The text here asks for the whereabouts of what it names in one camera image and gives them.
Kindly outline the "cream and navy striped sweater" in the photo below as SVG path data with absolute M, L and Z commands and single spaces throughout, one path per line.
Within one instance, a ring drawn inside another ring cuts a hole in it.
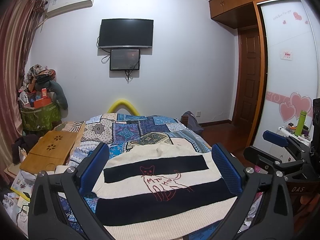
M 108 160 L 95 215 L 115 239 L 175 239 L 224 219 L 237 196 L 212 159 L 188 147 L 135 146 Z

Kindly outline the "pile of colourful clothes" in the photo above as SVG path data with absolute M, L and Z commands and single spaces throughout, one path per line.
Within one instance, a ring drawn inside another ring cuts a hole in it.
M 36 64 L 27 72 L 21 90 L 32 92 L 37 83 L 45 83 L 51 80 L 56 81 L 56 71 Z

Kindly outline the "white bedside table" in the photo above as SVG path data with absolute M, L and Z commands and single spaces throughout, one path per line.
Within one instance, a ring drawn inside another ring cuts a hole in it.
M 282 140 L 278 144 L 272 144 L 269 151 L 271 155 L 280 159 L 282 163 L 290 163 L 299 159 L 305 159 L 307 163 L 310 163 L 310 140 L 295 136 L 284 126 L 278 127 L 276 133 L 280 137 L 289 139 L 289 142 L 285 144 Z

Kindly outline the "wooden lap desk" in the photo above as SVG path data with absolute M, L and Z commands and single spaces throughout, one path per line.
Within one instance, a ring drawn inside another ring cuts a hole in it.
M 31 174 L 55 171 L 68 159 L 76 141 L 77 133 L 63 131 L 47 132 L 29 151 L 20 169 Z

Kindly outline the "blue patchwork bed cover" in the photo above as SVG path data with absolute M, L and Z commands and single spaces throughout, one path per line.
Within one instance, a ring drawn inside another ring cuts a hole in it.
M 199 153 L 210 150 L 212 155 L 210 146 L 177 119 L 158 115 L 134 116 L 107 113 L 90 118 L 81 126 L 81 140 L 74 149 L 67 163 L 68 166 L 79 166 L 101 142 L 109 147 L 109 159 L 128 152 L 135 146 L 158 143 L 180 145 Z M 95 214 L 98 199 L 93 189 L 85 195 L 84 200 Z M 221 221 L 175 239 L 208 239 Z

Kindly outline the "brown wooden door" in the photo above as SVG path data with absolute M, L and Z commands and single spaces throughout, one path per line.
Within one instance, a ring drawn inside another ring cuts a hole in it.
M 251 129 L 260 86 L 260 37 L 255 28 L 241 29 L 239 38 L 238 86 L 233 114 L 235 126 Z

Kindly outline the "green fabric storage bag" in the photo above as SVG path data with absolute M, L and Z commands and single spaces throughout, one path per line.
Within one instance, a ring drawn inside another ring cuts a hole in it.
M 22 108 L 20 113 L 23 128 L 33 132 L 51 130 L 61 121 L 60 109 L 53 102 L 37 109 Z

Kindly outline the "grey backpack on floor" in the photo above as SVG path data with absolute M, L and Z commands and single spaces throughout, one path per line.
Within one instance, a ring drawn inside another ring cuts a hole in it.
M 193 113 L 190 111 L 185 112 L 181 116 L 181 123 L 198 135 L 201 135 L 201 133 L 204 131 L 203 127 L 201 127 L 197 122 L 195 115 L 193 115 Z

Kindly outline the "yellow curved foam tube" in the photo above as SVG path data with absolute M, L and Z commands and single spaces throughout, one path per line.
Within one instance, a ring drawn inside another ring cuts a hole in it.
M 108 113 L 115 113 L 116 110 L 120 109 L 120 108 L 125 108 L 128 110 L 128 112 L 131 115 L 135 115 L 138 116 L 139 115 L 139 111 L 137 111 L 137 109 L 133 106 L 133 104 L 131 104 L 129 101 L 125 100 L 125 99 L 119 99 L 116 102 L 114 102 L 111 107 L 108 109 Z

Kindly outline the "dark green plush toy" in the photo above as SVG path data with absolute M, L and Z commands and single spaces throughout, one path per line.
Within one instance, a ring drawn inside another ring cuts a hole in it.
M 56 101 L 57 104 L 63 109 L 63 110 L 67 110 L 68 109 L 68 102 L 66 99 L 66 96 L 63 92 L 63 88 L 55 81 L 50 81 L 50 85 L 49 85 L 49 91 L 53 92 L 56 96 Z

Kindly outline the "orange red box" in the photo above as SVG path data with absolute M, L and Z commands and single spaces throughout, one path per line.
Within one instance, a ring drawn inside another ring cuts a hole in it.
M 48 95 L 48 91 L 46 88 L 43 88 L 41 90 L 41 97 L 34 101 L 34 108 L 35 109 L 41 108 L 41 107 L 49 105 L 50 103 L 52 103 L 52 100 L 51 100 L 50 96 Z

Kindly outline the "white air conditioner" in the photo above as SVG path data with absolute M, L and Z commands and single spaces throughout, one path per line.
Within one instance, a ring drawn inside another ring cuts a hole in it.
M 93 2 L 94 0 L 51 0 L 48 3 L 47 18 L 92 7 Z

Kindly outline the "pink striped curtain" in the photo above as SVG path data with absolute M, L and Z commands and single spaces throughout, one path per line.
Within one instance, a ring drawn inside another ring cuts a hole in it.
M 36 28 L 47 0 L 13 0 L 1 16 L 1 179 L 12 163 L 11 145 L 22 134 L 17 102 Z

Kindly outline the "small black wall monitor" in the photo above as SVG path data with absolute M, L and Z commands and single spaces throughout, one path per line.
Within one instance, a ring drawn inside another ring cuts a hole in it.
M 139 49 L 111 49 L 110 71 L 139 70 Z

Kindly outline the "black wall television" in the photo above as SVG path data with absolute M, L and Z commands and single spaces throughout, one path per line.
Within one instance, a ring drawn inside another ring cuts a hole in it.
M 152 48 L 154 20 L 101 20 L 98 48 Z

